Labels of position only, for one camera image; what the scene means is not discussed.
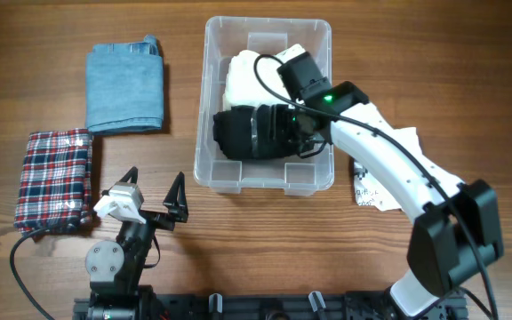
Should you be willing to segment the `black garment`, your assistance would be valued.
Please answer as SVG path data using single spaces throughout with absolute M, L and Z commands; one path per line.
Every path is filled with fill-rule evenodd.
M 232 160 L 269 160 L 296 156 L 284 140 L 284 112 L 289 106 L 236 106 L 216 113 L 213 139 Z

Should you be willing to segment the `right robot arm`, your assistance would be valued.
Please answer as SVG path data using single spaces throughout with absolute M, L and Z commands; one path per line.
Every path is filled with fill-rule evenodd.
M 389 192 L 413 224 L 409 269 L 389 289 L 396 314 L 415 319 L 470 277 L 492 292 L 486 268 L 504 254 L 498 200 L 483 180 L 466 184 L 401 145 L 368 96 L 350 82 L 325 78 L 285 88 L 315 130 L 345 151 Z

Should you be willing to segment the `cream white cloth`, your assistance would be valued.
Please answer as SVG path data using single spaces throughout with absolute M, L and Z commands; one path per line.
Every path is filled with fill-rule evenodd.
M 236 106 L 259 107 L 260 105 L 275 105 L 282 101 L 271 95 L 258 82 L 253 65 L 259 53 L 243 50 L 234 56 L 228 67 L 225 90 L 222 94 L 222 110 L 228 111 Z M 261 80 L 272 91 L 289 99 L 290 96 L 284 87 L 277 69 L 280 63 L 272 58 L 259 60 L 257 69 Z

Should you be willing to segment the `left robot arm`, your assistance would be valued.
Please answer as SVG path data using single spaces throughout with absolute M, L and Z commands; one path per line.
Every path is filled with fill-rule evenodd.
M 93 210 L 104 218 L 111 216 L 122 222 L 116 239 L 95 244 L 85 257 L 90 276 L 91 296 L 77 300 L 75 319 L 169 319 L 170 312 L 157 298 L 150 285 L 141 285 L 149 250 L 160 250 L 156 231 L 173 231 L 177 223 L 188 221 L 185 176 L 179 172 L 163 205 L 166 212 L 141 208 L 144 198 L 137 184 L 138 168 L 131 168 L 111 188 L 104 190 Z

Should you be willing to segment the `white printed t-shirt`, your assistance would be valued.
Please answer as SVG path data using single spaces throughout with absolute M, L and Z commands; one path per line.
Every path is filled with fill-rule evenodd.
M 421 154 L 419 136 L 415 127 L 395 129 L 396 139 L 411 152 Z M 355 200 L 359 206 L 374 206 L 384 212 L 401 210 L 401 205 L 359 162 L 354 162 Z

